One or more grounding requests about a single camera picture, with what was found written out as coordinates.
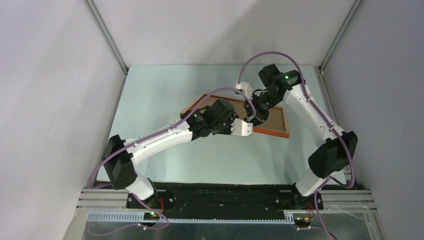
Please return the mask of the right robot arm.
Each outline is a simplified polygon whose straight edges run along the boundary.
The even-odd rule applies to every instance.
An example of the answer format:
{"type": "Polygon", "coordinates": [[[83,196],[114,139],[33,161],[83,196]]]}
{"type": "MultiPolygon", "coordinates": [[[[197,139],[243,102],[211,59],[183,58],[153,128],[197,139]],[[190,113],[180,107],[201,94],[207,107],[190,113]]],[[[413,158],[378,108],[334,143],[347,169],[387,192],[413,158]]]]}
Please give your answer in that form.
{"type": "Polygon", "coordinates": [[[358,142],[357,135],[337,125],[316,103],[305,79],[297,70],[281,72],[275,64],[263,67],[258,76],[264,85],[258,95],[252,95],[252,106],[244,103],[253,126],[268,120],[270,109],[285,102],[306,125],[317,146],[308,158],[306,174],[295,183],[291,204],[304,209],[311,202],[311,194],[320,189],[330,176],[345,168],[352,160],[358,142]]]}

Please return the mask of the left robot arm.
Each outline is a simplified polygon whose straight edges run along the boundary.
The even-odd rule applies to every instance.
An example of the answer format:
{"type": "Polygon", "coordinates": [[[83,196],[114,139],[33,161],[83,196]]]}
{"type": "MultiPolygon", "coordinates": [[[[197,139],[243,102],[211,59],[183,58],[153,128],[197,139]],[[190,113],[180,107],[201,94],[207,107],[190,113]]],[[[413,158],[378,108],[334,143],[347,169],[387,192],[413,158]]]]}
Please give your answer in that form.
{"type": "Polygon", "coordinates": [[[182,119],[151,136],[122,139],[110,137],[103,151],[103,167],[114,190],[128,190],[145,208],[158,202],[156,189],[135,167],[147,158],[178,144],[192,142],[210,135],[232,135],[240,122],[234,106],[220,98],[211,106],[187,111],[182,119]]]}

